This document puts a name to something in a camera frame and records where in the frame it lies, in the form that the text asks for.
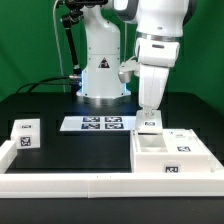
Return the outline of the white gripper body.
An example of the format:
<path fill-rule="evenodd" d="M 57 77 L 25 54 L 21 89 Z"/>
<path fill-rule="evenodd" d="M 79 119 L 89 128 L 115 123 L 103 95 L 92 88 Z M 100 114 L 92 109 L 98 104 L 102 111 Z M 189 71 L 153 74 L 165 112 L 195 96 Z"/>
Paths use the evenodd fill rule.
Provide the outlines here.
<path fill-rule="evenodd" d="M 158 109 L 163 97 L 168 75 L 168 68 L 140 65 L 139 106 L 144 111 Z"/>

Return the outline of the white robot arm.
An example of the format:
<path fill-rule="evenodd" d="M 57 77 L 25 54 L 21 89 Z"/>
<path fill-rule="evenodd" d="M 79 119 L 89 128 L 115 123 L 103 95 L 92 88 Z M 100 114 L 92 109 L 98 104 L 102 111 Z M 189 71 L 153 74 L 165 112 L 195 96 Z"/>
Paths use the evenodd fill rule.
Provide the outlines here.
<path fill-rule="evenodd" d="M 125 84 L 139 77 L 139 106 L 150 114 L 158 109 L 169 70 L 175 65 L 183 26 L 197 0 L 108 0 L 118 18 L 136 26 L 134 55 L 120 60 L 120 30 L 103 18 L 101 7 L 84 8 L 87 65 L 79 96 L 92 102 L 115 101 L 130 94 Z"/>

